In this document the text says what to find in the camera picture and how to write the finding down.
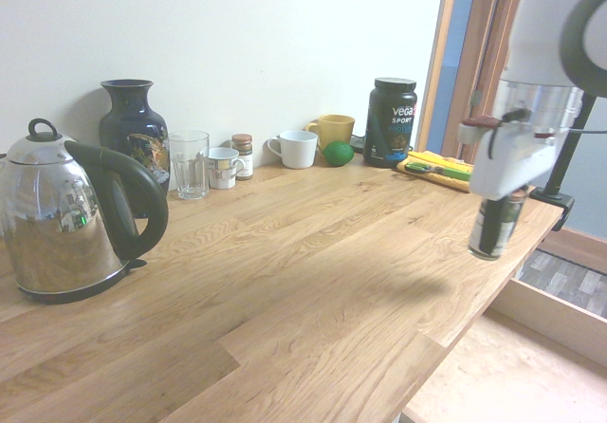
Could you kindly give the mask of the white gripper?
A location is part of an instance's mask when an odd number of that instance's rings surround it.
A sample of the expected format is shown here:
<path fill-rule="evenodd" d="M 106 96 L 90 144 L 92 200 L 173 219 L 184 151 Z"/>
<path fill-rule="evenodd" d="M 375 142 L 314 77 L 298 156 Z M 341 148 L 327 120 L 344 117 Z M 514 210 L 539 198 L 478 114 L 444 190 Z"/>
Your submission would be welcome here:
<path fill-rule="evenodd" d="M 469 180 L 469 190 L 482 198 L 479 250 L 497 257 L 498 239 L 506 208 L 503 198 L 554 167 L 570 128 L 554 138 L 537 138 L 532 126 L 510 122 L 486 131 L 479 143 Z"/>

